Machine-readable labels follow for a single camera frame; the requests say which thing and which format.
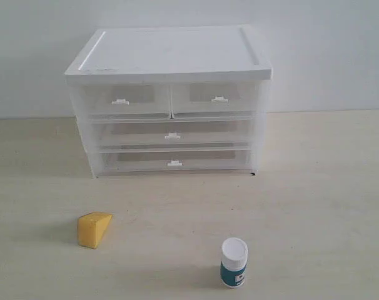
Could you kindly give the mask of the bottom wide clear drawer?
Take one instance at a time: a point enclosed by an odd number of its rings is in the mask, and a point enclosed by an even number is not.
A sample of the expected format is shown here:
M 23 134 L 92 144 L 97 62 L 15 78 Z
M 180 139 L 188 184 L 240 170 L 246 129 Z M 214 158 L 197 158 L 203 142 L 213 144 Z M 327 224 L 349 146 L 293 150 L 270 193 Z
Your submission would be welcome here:
M 103 153 L 102 173 L 251 169 L 251 151 L 245 147 L 188 151 Z

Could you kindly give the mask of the middle wide clear drawer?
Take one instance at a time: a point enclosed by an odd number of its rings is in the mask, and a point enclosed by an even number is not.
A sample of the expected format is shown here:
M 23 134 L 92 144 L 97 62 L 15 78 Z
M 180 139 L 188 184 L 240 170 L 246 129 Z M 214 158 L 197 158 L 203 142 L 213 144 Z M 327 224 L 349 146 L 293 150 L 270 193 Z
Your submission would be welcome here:
M 94 124 L 95 145 L 242 143 L 253 139 L 253 121 L 173 121 Z

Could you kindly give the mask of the white plastic drawer cabinet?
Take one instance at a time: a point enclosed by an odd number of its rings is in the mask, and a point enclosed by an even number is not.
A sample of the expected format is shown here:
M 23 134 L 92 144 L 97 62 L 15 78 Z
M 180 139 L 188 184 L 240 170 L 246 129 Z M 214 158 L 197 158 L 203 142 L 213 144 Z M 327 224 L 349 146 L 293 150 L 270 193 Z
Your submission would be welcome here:
M 251 174 L 258 172 L 265 131 L 266 105 L 273 69 L 261 52 L 256 33 L 248 25 L 99 29 L 65 71 L 66 82 L 81 140 L 92 175 L 101 172 L 103 153 L 188 151 L 217 148 L 247 148 L 251 151 Z M 179 117 L 171 109 L 171 87 L 189 83 L 257 83 L 256 110 L 251 116 Z M 169 89 L 169 118 L 92 119 L 83 101 L 83 87 L 91 85 L 161 85 Z M 99 147 L 94 124 L 173 121 L 253 121 L 253 139 L 248 142 L 201 144 L 152 144 Z

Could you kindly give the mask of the white cap teal bottle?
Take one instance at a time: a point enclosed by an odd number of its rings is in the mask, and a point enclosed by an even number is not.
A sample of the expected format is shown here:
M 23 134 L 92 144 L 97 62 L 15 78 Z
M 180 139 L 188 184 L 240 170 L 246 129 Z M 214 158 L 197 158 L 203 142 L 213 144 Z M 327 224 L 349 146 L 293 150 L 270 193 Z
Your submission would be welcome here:
M 221 245 L 220 278 L 229 288 L 238 288 L 245 281 L 248 246 L 238 237 L 229 237 Z

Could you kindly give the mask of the wide clear drawer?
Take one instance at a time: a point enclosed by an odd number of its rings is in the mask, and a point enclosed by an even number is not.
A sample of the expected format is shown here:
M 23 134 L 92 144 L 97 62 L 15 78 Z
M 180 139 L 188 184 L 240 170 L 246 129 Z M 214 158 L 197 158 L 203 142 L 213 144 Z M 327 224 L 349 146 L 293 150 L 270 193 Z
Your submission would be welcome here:
M 251 151 L 245 147 L 188 151 L 103 153 L 102 173 L 251 169 Z
M 253 139 L 253 121 L 173 121 L 94 124 L 95 145 L 242 143 Z

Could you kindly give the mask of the yellow cheese wedge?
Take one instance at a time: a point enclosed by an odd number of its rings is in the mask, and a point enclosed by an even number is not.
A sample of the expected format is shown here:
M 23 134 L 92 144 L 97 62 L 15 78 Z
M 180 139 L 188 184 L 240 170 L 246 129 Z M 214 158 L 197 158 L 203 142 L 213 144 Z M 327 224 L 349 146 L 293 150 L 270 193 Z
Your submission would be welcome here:
M 101 242 L 113 215 L 106 212 L 91 212 L 78 219 L 78 244 L 96 249 Z

